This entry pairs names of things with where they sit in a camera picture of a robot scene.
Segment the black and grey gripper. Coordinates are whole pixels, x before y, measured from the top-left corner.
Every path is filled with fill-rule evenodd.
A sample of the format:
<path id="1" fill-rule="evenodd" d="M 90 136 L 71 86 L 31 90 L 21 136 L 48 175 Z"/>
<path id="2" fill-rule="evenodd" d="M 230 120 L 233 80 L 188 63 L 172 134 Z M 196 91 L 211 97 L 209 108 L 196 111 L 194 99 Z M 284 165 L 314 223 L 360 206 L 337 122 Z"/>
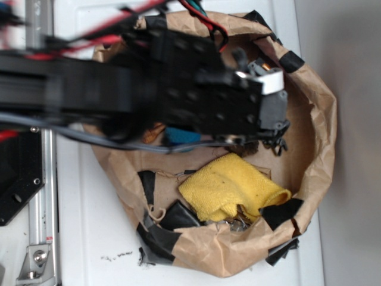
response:
<path id="1" fill-rule="evenodd" d="M 207 115 L 213 117 L 208 133 L 230 145 L 261 141 L 280 156 L 288 148 L 283 136 L 290 127 L 283 71 L 261 58 L 249 61 L 242 48 L 232 55 L 236 69 L 204 68 L 194 77 L 207 101 Z"/>

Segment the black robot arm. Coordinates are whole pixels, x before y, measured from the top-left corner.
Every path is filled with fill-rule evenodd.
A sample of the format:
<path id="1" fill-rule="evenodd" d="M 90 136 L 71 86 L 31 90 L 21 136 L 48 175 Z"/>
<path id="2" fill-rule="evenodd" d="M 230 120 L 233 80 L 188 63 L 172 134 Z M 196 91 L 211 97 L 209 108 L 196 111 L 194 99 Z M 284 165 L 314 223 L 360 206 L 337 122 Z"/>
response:
<path id="1" fill-rule="evenodd" d="M 179 153 L 260 141 L 280 155 L 288 95 L 280 69 L 226 65 L 210 38 L 129 29 L 104 63 L 42 51 L 1 52 L 1 141 L 50 129 L 118 150 Z"/>

